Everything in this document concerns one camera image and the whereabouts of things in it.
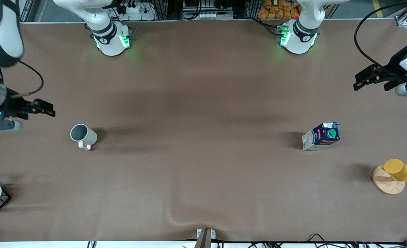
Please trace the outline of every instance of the round wooden board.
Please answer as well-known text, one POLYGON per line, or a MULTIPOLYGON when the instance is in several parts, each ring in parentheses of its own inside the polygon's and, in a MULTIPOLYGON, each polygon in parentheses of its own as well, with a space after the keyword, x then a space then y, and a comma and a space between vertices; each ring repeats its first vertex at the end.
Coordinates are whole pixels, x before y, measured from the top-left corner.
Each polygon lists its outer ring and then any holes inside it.
POLYGON ((405 182, 394 181, 389 173, 383 171, 381 165, 373 170, 372 180, 379 190, 389 195, 396 195, 401 193, 401 191, 404 190, 405 186, 405 182))

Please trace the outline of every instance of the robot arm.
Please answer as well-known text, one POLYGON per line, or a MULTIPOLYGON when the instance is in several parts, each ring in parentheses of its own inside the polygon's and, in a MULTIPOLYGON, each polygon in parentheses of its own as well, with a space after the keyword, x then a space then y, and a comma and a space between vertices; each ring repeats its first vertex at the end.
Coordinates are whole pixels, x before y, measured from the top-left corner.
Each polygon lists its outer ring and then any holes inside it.
MULTIPOLYGON (((15 65, 23 56, 18 16, 18 0, 0 0, 0 68, 15 65)), ((20 130, 21 122, 5 118, 12 116, 27 120, 29 113, 55 116, 52 104, 40 99, 26 101, 17 92, 6 88, 0 79, 0 132, 20 130)))
POLYGON ((23 56, 18 0, 0 0, 0 67, 9 67, 23 56))
POLYGON ((110 5, 112 0, 54 0, 54 2, 86 22, 94 34, 96 46, 105 55, 115 56, 130 49, 131 30, 120 22, 113 22, 101 8, 110 5))
POLYGON ((383 68, 372 64, 356 74, 355 80, 356 83, 353 85, 355 91, 372 83, 388 81, 384 84, 385 91, 395 88, 398 96, 407 96, 407 46, 393 55, 383 68))
POLYGON ((314 45, 318 28, 323 22, 325 11, 323 5, 345 3, 350 0, 298 0, 302 11, 297 20, 291 19, 286 22, 288 27, 287 39, 282 42, 281 47, 289 52, 302 54, 314 45))

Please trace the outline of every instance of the yellow cup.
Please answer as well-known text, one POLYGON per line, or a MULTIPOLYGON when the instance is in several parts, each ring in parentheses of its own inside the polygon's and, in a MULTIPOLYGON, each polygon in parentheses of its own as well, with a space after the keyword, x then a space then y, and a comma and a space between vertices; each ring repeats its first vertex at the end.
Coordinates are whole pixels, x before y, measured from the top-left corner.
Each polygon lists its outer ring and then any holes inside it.
POLYGON ((382 167, 398 182, 407 182, 407 165, 399 159, 390 159, 382 167))

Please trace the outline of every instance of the green cap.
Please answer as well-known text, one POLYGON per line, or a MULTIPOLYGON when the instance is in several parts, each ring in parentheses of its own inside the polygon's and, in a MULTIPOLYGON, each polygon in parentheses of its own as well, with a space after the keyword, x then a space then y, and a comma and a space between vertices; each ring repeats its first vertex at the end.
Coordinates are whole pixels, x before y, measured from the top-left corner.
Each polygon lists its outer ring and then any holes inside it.
POLYGON ((335 136, 337 136, 337 131, 335 129, 331 129, 327 132, 327 136, 334 138, 335 136))

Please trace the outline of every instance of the metal bracket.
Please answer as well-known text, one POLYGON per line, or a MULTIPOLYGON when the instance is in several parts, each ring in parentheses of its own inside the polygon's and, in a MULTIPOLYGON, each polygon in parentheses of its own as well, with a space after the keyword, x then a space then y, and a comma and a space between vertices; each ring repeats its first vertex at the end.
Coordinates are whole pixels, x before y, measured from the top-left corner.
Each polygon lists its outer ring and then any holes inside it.
MULTIPOLYGON (((202 228, 198 228, 197 235, 196 235, 197 239, 199 238, 201 232, 202 232, 202 228)), ((213 229, 211 229, 211 239, 216 239, 216 231, 214 231, 213 229)))
POLYGON ((214 231, 213 229, 208 229, 205 228, 202 231, 202 228, 197 229, 197 241, 196 241, 196 245, 194 246, 194 248, 210 248, 211 247, 211 239, 213 238, 216 239, 216 231, 214 231))
POLYGON ((395 23, 397 24, 397 27, 407 27, 407 21, 401 22, 398 16, 395 16, 395 23))

